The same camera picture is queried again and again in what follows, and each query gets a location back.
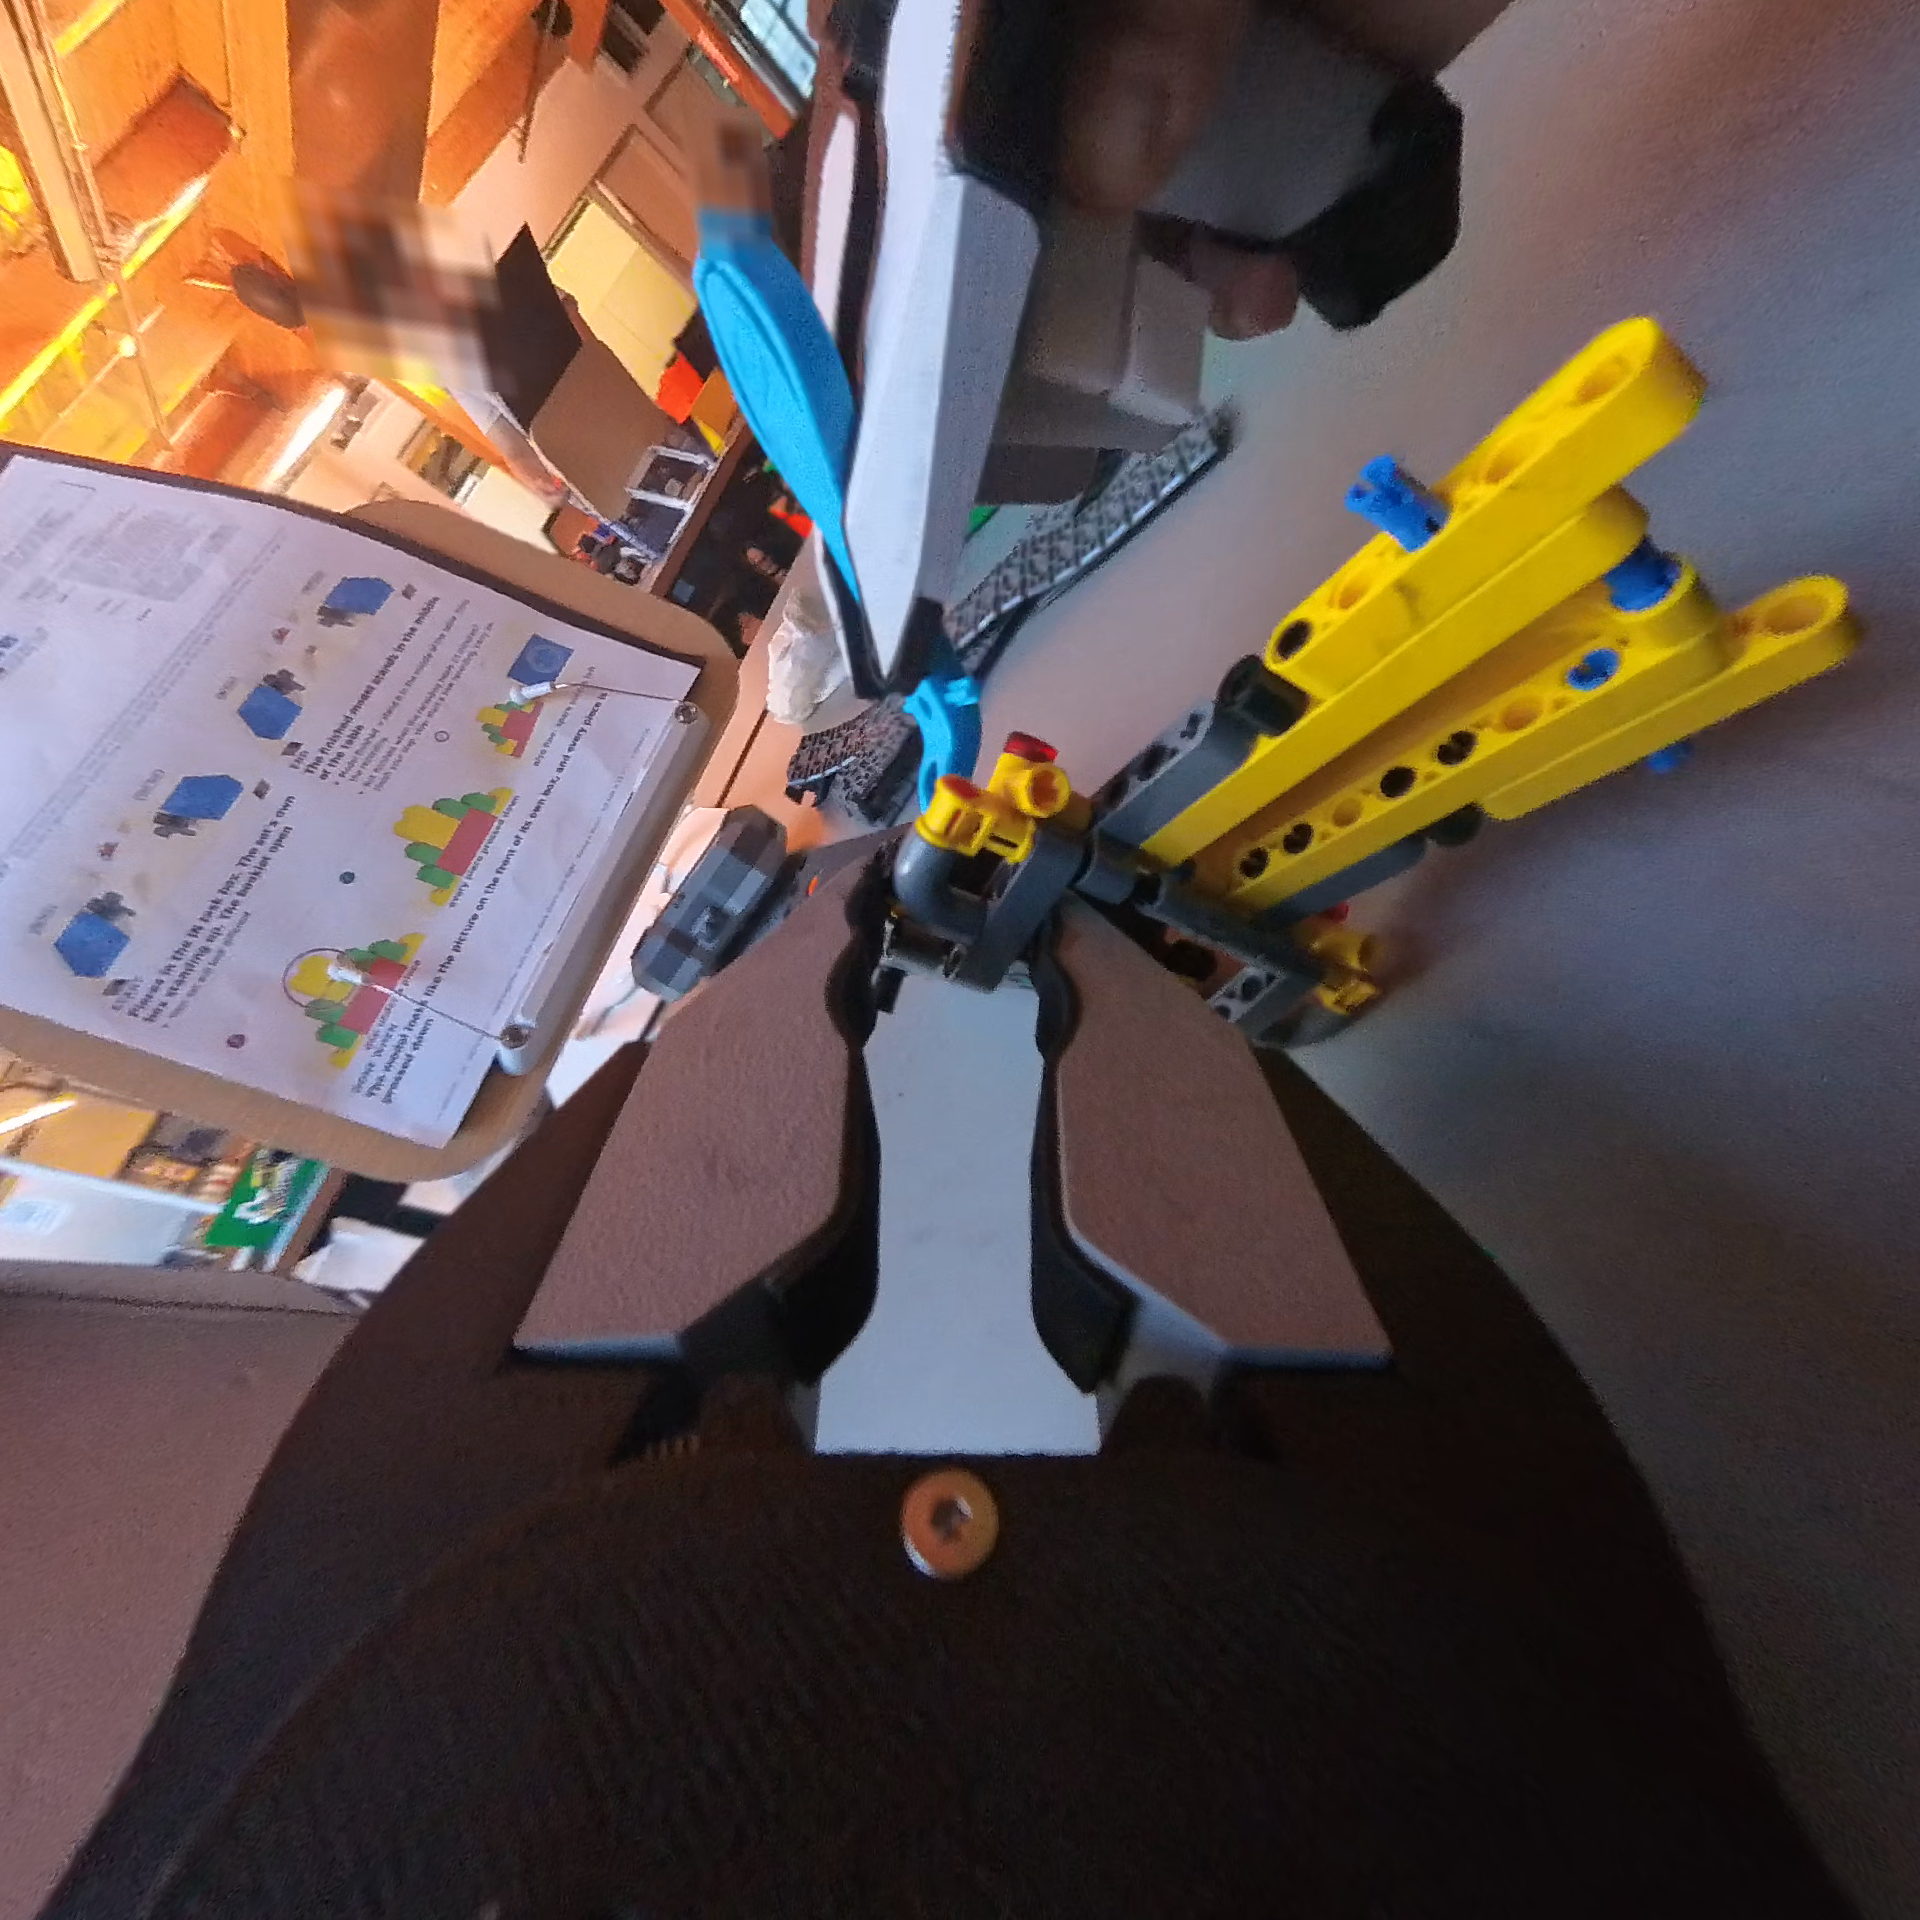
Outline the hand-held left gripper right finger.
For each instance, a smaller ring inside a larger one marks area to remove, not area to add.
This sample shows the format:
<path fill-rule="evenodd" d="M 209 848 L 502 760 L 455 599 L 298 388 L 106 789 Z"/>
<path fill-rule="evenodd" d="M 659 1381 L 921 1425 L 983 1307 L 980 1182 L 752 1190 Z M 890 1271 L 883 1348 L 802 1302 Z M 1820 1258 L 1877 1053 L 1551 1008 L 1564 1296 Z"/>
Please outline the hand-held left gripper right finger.
<path fill-rule="evenodd" d="M 1392 1341 L 1254 1053 L 1089 905 L 1032 961 L 1032 1320 L 1085 1393 L 1370 1371 Z"/>

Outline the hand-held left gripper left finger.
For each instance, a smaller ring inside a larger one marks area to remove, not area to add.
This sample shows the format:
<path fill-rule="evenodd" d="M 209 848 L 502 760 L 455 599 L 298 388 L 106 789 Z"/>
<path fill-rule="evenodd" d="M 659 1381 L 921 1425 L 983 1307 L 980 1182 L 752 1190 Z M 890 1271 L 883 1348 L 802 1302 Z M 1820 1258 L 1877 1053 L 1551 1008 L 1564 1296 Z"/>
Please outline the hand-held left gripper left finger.
<path fill-rule="evenodd" d="M 872 883 L 820 883 L 659 1023 L 518 1354 L 670 1354 L 872 1194 Z"/>

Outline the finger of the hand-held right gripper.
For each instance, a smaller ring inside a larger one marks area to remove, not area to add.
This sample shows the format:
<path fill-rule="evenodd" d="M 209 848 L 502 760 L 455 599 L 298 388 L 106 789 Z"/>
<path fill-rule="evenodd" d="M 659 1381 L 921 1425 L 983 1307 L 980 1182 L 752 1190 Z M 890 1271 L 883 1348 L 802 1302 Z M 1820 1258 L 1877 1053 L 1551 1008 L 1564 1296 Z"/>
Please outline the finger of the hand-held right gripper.
<path fill-rule="evenodd" d="M 814 109 L 808 140 L 802 277 L 830 325 L 855 325 L 868 297 L 868 113 Z"/>
<path fill-rule="evenodd" d="M 906 692 L 953 595 L 1040 272 L 1048 8 L 895 2 L 879 50 L 883 193 L 841 525 L 855 679 Z"/>

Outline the blue plastic brick separator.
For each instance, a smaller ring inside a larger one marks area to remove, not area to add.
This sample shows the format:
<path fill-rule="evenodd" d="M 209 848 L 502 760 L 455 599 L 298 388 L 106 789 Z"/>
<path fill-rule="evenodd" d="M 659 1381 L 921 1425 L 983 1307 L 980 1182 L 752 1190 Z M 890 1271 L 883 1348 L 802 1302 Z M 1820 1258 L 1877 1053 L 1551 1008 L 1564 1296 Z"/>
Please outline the blue plastic brick separator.
<path fill-rule="evenodd" d="M 732 396 L 814 525 L 814 573 L 830 611 L 846 675 L 864 699 L 886 699 L 875 679 L 872 631 L 860 600 L 846 540 L 846 490 L 855 447 L 855 398 L 797 263 L 779 250 L 771 213 L 759 207 L 698 207 L 693 286 Z M 931 611 L 921 672 L 901 697 L 921 731 L 919 809 L 943 778 L 973 782 L 980 759 L 980 684 L 953 651 L 943 618 Z"/>

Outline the yellow grey brick arm assembly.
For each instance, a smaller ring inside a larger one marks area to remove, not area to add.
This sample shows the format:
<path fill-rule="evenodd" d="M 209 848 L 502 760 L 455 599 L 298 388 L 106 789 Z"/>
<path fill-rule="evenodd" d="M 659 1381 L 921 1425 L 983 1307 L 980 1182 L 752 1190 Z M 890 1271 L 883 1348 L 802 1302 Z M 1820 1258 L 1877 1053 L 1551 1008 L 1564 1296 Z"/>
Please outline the yellow grey brick arm assembly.
<path fill-rule="evenodd" d="M 1252 1046 L 1353 1026 L 1382 995 L 1342 918 L 1361 891 L 1668 764 L 1859 651 L 1840 578 L 1726 611 L 1651 531 L 1630 479 L 1706 396 L 1668 329 L 1632 317 L 1436 484 L 1365 463 L 1347 506 L 1370 540 L 1098 792 L 1021 731 L 983 782 L 933 782 L 890 862 L 883 1000 L 901 973 L 1028 981 L 1081 901 Z"/>

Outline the grey desk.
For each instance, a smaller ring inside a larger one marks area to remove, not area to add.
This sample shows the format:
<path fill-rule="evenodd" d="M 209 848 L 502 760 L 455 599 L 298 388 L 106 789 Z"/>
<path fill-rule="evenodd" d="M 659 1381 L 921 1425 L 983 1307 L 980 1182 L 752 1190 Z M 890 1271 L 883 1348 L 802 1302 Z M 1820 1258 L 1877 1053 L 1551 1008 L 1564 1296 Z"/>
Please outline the grey desk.
<path fill-rule="evenodd" d="M 1411 981 L 1304 1063 L 1521 1288 L 1646 1473 L 1820 1850 L 1916 1918 L 1916 2 L 1321 2 L 1465 117 L 1450 262 L 1212 351 L 1238 443 L 1032 618 L 986 727 L 1111 775 L 1603 325 L 1706 369 L 1640 484 L 1844 665 L 1368 899 Z"/>

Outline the person's right hand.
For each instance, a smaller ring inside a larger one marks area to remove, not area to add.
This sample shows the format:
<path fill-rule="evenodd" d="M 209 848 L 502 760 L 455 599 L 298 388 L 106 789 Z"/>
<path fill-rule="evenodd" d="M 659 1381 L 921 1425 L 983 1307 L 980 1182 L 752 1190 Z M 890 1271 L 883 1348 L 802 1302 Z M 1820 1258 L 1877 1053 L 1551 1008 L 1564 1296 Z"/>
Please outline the person's right hand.
<path fill-rule="evenodd" d="M 1276 250 L 1249 250 L 1216 229 L 1150 220 L 1206 127 L 1259 2 L 1076 2 L 1058 193 L 1081 213 L 1138 214 L 1138 246 L 1207 295 L 1207 325 L 1227 342 L 1282 329 L 1299 280 Z"/>

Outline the white stand base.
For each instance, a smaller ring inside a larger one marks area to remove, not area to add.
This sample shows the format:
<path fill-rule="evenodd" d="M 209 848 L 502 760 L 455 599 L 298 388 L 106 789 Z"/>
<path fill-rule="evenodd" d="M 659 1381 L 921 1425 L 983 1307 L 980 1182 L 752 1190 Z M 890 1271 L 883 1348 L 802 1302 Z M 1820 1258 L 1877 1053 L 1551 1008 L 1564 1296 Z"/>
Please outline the white stand base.
<path fill-rule="evenodd" d="M 658 862 L 640 883 L 638 901 L 614 932 L 610 952 L 598 971 L 580 1016 L 572 1026 L 569 1042 L 626 1042 L 638 1039 L 647 1020 L 658 1012 L 659 995 L 638 985 L 635 950 L 643 933 L 659 922 L 674 894 L 685 884 L 698 858 L 715 842 L 729 808 L 689 808 L 670 831 Z"/>

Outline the grey brick motor block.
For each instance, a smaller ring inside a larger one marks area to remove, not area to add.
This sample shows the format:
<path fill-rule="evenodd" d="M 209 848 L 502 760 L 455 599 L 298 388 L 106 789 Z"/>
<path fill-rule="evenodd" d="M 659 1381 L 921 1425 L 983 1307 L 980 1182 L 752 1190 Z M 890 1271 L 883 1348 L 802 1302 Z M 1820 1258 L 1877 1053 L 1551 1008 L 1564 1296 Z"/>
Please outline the grey brick motor block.
<path fill-rule="evenodd" d="M 765 932 L 788 879 L 784 822 L 759 808 L 729 809 L 709 848 L 635 947 L 638 994 L 678 1004 L 698 988 Z"/>

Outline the white crumpled tissue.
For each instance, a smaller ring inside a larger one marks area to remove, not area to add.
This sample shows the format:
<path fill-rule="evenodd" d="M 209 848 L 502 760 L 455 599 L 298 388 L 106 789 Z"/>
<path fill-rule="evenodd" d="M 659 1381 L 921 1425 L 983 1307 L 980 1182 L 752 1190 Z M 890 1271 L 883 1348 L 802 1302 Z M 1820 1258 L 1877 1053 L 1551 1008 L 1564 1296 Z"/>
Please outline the white crumpled tissue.
<path fill-rule="evenodd" d="M 820 714 L 846 686 L 830 611 L 814 595 L 788 599 L 766 634 L 766 714 L 797 731 L 825 727 Z"/>

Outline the black monitor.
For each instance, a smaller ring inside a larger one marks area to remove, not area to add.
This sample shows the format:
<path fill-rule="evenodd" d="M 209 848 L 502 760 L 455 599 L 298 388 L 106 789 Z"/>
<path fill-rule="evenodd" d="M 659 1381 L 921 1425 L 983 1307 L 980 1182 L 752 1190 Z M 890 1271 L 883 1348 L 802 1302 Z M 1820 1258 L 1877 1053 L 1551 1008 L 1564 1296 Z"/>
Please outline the black monitor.
<path fill-rule="evenodd" d="M 484 310 L 484 351 L 491 391 L 518 427 L 531 427 L 580 351 L 574 312 L 526 226 L 496 258 L 496 295 Z"/>

